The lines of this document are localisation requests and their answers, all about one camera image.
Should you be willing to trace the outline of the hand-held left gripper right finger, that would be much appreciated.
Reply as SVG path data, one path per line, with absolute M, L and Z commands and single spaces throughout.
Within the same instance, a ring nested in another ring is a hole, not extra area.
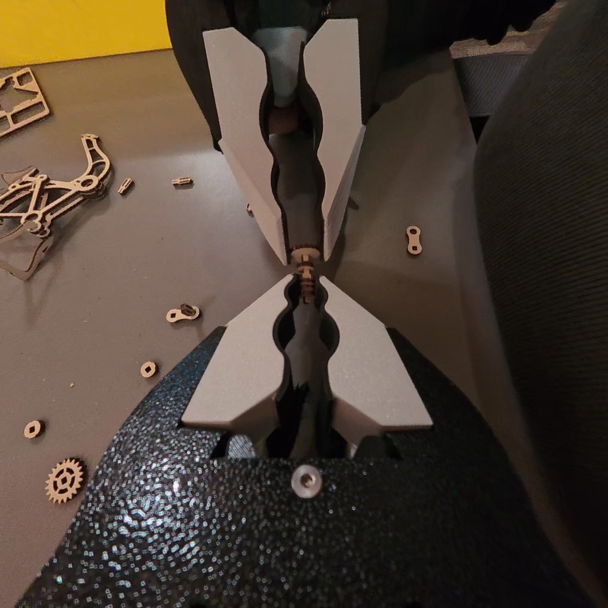
M 318 286 L 331 428 L 355 448 L 368 437 L 430 429 L 431 416 L 387 326 L 328 278 Z

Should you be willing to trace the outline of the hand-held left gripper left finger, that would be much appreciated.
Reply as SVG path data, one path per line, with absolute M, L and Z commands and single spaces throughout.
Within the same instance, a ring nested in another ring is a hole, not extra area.
M 182 415 L 187 428 L 251 440 L 267 455 L 280 426 L 278 404 L 291 386 L 291 275 L 286 275 L 223 327 L 218 345 Z

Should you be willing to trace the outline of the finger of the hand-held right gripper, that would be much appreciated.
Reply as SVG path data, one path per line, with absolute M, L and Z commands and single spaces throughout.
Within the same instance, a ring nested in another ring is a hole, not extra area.
M 362 121 L 359 23 L 328 19 L 303 46 L 303 93 L 311 102 L 320 191 L 323 258 L 338 240 L 366 127 Z
M 285 214 L 272 189 L 274 156 L 263 135 L 269 77 L 263 51 L 233 27 L 202 34 L 219 129 L 219 147 L 265 239 L 288 264 Z

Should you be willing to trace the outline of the wooden axle with discs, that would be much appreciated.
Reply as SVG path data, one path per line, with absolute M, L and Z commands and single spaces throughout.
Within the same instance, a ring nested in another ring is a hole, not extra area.
M 308 305 L 315 297 L 314 258 L 312 254 L 301 254 L 297 263 L 297 272 L 300 280 L 301 300 Z

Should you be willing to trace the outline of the wooden model frame assembly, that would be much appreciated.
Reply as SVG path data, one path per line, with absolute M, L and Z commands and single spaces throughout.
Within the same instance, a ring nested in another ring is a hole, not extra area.
M 24 269 L 1 260 L 1 269 L 20 281 L 26 282 L 34 275 L 53 245 L 56 220 L 85 202 L 101 199 L 106 193 L 111 162 L 101 148 L 99 136 L 83 134 L 81 144 L 87 166 L 80 176 L 72 180 L 52 179 L 34 166 L 1 174 L 5 184 L 1 189 L 1 226 L 8 226 L 1 232 L 1 246 L 26 235 L 35 242 Z

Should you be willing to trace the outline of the wooden parts sheet mostly empty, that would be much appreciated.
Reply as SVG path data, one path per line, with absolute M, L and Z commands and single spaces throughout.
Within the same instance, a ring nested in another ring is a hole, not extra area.
M 1 137 L 50 115 L 50 107 L 31 67 L 1 76 Z

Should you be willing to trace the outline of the yellow board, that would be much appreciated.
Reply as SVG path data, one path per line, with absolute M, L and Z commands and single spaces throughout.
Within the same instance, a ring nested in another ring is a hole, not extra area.
M 170 48 L 163 1 L 1 1 L 1 67 Z

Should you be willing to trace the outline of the grey fabric chair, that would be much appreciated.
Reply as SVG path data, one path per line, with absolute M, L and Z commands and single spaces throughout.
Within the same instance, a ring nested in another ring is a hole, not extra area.
M 455 73 L 476 143 L 501 99 L 517 80 L 528 53 L 491 52 L 457 57 Z

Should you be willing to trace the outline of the small wooden gear wheel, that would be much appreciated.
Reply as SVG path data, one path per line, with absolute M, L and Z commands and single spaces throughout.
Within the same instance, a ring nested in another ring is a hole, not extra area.
M 87 467 L 80 459 L 57 463 L 45 482 L 46 496 L 53 504 L 66 504 L 85 487 Z

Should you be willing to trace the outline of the person's dark green clothing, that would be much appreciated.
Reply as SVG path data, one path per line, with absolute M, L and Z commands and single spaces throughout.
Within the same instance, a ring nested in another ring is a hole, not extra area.
M 607 607 L 607 1 L 570 1 L 486 124 L 492 302 L 551 501 Z

